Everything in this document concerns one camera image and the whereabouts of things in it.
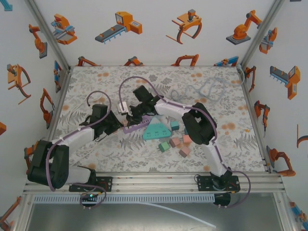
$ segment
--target gray fern pattern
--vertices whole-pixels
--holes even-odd
[[[243,134],[241,134],[241,137],[239,139],[235,139],[233,142],[236,144],[236,147],[239,147],[241,149],[241,151],[242,148],[246,150],[258,148],[256,136],[252,135],[245,134],[243,136]]]
[[[123,121],[125,117],[117,112],[118,88],[120,83],[130,76],[149,79],[157,91],[169,99],[172,90],[177,90],[180,95],[184,94],[187,85],[200,88],[210,77],[221,77],[229,82],[238,80],[238,74],[234,67],[74,67],[54,138],[64,136],[76,129],[75,126],[67,124],[67,118],[72,109],[80,105],[93,90],[105,91],[110,96],[112,111],[120,122]],[[207,94],[211,83],[212,81],[209,81],[202,89],[204,94]],[[138,79],[131,79],[123,85],[121,90],[123,100],[128,105],[139,103],[132,91],[141,84],[155,95],[148,84]],[[219,97],[222,89],[222,85],[217,82],[212,90],[211,98]],[[226,165],[234,170],[264,171],[249,112],[245,110],[246,102],[242,88],[227,86],[224,97],[217,103],[189,90],[180,103],[191,105],[196,102],[203,103],[217,122],[219,148]],[[108,104],[108,100],[96,93],[90,99],[91,105],[95,103]],[[69,122],[77,126],[91,113],[91,107],[83,103],[72,113]],[[175,121],[170,116],[158,116],[158,119],[170,130],[170,122]],[[171,138],[178,137],[182,141],[184,124],[181,120],[177,121],[180,129],[172,131],[171,137],[152,141],[145,141],[142,138],[146,128],[130,134],[124,134],[119,129],[99,143],[92,141],[71,154],[70,165],[92,167],[97,171],[105,172],[204,171],[208,161],[199,145],[191,143],[188,146],[191,152],[186,158],[179,154],[183,144],[176,148],[170,148],[164,153],[158,150],[160,143],[169,142]]]
[[[129,148],[133,151],[133,148],[137,148],[140,150],[142,148],[142,145],[144,145],[144,139],[142,138],[142,135],[136,135],[135,133],[129,134],[127,138],[123,138],[120,141],[121,147],[124,148],[124,151],[126,148]]]

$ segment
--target conveyor belt illustration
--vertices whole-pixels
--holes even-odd
[[[142,33],[142,24],[133,20],[133,16],[127,12],[117,12],[115,14],[116,25],[110,29],[102,32],[95,37],[96,41],[106,43],[112,38],[116,38],[116,35],[121,35],[122,32],[133,31],[136,34]]]
[[[286,73],[278,68],[271,66],[269,69],[271,76],[284,83],[288,88],[288,99],[291,100],[297,95],[297,84],[300,81],[300,71],[297,66],[294,66],[289,73]]]

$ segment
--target glass panel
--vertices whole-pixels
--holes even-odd
[[[233,203],[238,195],[232,198]],[[219,209],[213,204],[161,204],[214,224],[216,231],[281,231],[280,219],[269,193],[252,193],[241,205]],[[92,211],[79,205],[35,205],[31,231],[209,231],[203,223],[148,205],[103,204]]]

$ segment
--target robotic arm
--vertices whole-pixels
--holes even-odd
[[[143,85],[135,89],[133,93],[141,103],[137,106],[130,106],[130,109],[122,107],[120,110],[120,113],[126,114],[128,125],[140,123],[142,116],[145,114],[168,115],[176,119],[182,119],[191,140],[201,146],[209,161],[211,181],[215,188],[218,190],[225,189],[232,172],[223,166],[223,160],[218,155],[219,149],[217,141],[214,141],[215,131],[212,123],[214,123],[215,127],[217,125],[204,105],[201,103],[196,103],[193,106],[184,105],[166,100],[163,96],[156,95],[154,97]],[[106,105],[95,104],[92,107],[92,115],[88,116],[86,121],[80,125],[93,124],[106,114]],[[123,125],[110,111],[103,121],[85,129],[79,128],[79,132],[75,132],[68,139],[59,138],[53,141],[39,141],[33,154],[28,180],[48,185],[45,167],[47,152],[52,144],[60,141],[50,155],[50,159],[53,159],[52,162],[49,162],[52,186],[59,189],[65,184],[72,183],[95,185],[97,182],[95,170],[80,166],[70,167],[69,155],[84,144],[98,138],[103,132],[109,135],[121,127]]]

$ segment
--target green cube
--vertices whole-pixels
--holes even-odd
[[[170,146],[167,142],[161,143],[160,145],[158,145],[158,147],[159,147],[159,149],[162,153],[167,151],[170,148]]]

